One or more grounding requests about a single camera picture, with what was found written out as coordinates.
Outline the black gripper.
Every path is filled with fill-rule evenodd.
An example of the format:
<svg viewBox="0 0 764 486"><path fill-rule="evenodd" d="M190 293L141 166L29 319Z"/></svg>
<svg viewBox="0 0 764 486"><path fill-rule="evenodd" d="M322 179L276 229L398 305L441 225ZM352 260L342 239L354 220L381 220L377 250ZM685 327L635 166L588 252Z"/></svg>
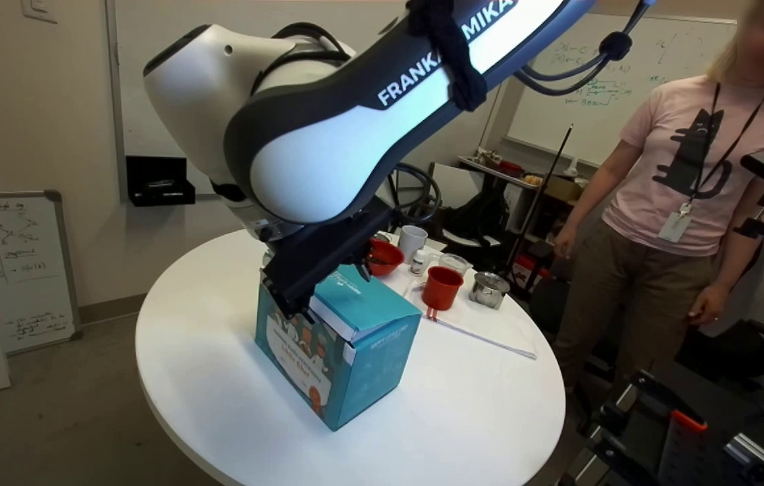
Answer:
<svg viewBox="0 0 764 486"><path fill-rule="evenodd" d="M272 260L261 270L261 283L276 305L292 316L307 308L312 289L339 265L361 265L369 239L389 221L392 208L372 198L342 221L307 227L272 246Z"/></svg>

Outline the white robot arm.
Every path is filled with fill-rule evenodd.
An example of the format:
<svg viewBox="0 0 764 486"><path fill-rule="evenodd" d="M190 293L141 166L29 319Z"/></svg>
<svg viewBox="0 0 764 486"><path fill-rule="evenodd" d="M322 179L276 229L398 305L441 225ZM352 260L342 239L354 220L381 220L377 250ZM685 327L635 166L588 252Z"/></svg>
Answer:
<svg viewBox="0 0 764 486"><path fill-rule="evenodd" d="M179 150L272 252L285 314L387 220L377 186L450 119L565 35L595 0L408 0L366 50L294 22L272 35L200 24L142 66Z"/></svg>

